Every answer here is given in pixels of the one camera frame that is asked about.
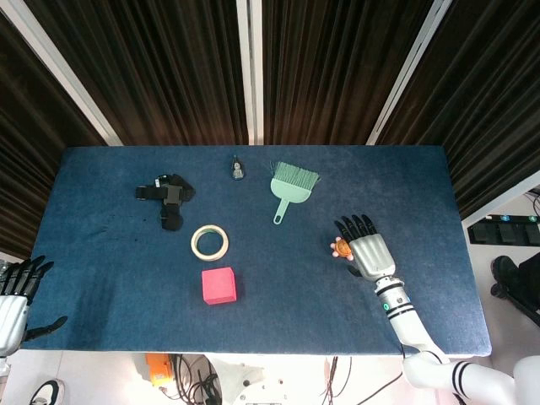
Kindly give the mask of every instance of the small orange toy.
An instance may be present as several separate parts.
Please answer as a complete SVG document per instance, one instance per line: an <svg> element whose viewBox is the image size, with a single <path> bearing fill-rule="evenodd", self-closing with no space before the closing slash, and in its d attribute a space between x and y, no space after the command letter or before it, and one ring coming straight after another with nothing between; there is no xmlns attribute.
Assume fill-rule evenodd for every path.
<svg viewBox="0 0 540 405"><path fill-rule="evenodd" d="M347 257L347 260L352 261L353 253L351 248L348 246L348 243L341 239L339 236L336 238L336 243L331 243L330 247L334 250L332 256L334 257Z"/></svg>

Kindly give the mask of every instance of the brush bristles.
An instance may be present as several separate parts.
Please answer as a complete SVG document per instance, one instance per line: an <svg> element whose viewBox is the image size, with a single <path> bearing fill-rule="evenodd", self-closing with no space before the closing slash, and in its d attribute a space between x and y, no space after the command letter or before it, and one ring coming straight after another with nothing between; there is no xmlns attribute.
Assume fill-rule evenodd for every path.
<svg viewBox="0 0 540 405"><path fill-rule="evenodd" d="M289 165L288 163L278 162L275 165L273 178L285 183L311 190L319 180L319 175L315 171L309 171Z"/></svg>

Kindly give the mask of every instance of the roll of tape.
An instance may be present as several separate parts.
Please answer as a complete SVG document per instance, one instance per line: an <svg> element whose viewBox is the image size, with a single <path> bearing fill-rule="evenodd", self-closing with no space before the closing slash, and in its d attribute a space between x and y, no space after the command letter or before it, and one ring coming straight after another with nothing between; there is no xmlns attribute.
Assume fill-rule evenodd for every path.
<svg viewBox="0 0 540 405"><path fill-rule="evenodd" d="M197 248L197 243L199 242L201 236L207 234L208 232L214 232L220 235L223 239L223 244L221 245L221 248L219 248L219 250L216 251L213 255L203 255ZM201 228L197 229L192 236L192 251L195 256L197 256L201 260L204 260L205 262L214 262L216 260L219 260L221 257L225 256L225 253L227 253L228 249L229 238L227 237L227 234L225 234L225 231L219 228L217 225L204 225Z"/></svg>

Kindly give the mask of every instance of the black stripe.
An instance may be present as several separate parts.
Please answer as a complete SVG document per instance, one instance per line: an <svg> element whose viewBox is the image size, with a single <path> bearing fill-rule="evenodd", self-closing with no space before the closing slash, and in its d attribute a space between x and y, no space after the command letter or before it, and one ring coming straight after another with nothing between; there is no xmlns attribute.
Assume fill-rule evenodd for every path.
<svg viewBox="0 0 540 405"><path fill-rule="evenodd" d="M465 368L468 366L468 365L471 365L472 363L466 363L461 370L459 370L459 389L462 390L462 394L465 396L465 398L469 399L469 397L465 394L465 392L463 391L463 385L462 385L462 375L463 375L463 371L465 370Z"/></svg>
<svg viewBox="0 0 540 405"><path fill-rule="evenodd" d="M397 283L397 284L392 284L392 285L389 285L387 287L385 287L384 289L381 289L380 291L377 292L377 297L379 295L381 295L382 293L385 293L386 291L388 291L389 289L395 289L397 287L402 287L401 283Z"/></svg>
<svg viewBox="0 0 540 405"><path fill-rule="evenodd" d="M403 308L405 305L411 305L413 306L413 304L411 304L410 302L407 302L405 304L401 304L401 305L398 305L398 306L394 306L393 308L391 308L390 310L388 310L386 312L387 315L390 315L393 311L397 310L398 308Z"/></svg>
<svg viewBox="0 0 540 405"><path fill-rule="evenodd" d="M388 316L388 321L390 321L392 318L395 318L396 316L400 316L401 314L404 314L405 312L414 311L414 308L409 308L408 310L402 310L401 312L394 314L392 316Z"/></svg>
<svg viewBox="0 0 540 405"><path fill-rule="evenodd" d="M454 366L454 370L452 371L452 385L454 386L454 391L457 392L458 394L460 393L458 390L457 390L457 384L456 384L456 372L457 372L457 368L462 365L464 362L463 361L460 361L458 362L455 366Z"/></svg>
<svg viewBox="0 0 540 405"><path fill-rule="evenodd" d="M435 353L433 353L433 352L431 352L431 351L429 351L429 350L426 350L426 353L431 353L431 354L433 354L433 355L439 360L439 364L442 365L442 361L440 361L440 358L439 358L438 355L436 355Z"/></svg>

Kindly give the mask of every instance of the orange device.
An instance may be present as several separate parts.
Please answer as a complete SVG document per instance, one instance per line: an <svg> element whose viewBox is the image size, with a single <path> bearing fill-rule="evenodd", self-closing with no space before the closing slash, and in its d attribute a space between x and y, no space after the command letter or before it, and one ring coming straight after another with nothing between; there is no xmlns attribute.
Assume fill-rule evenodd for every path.
<svg viewBox="0 0 540 405"><path fill-rule="evenodd" d="M153 386L163 386L173 381L172 367L168 354L146 353L146 364Z"/></svg>

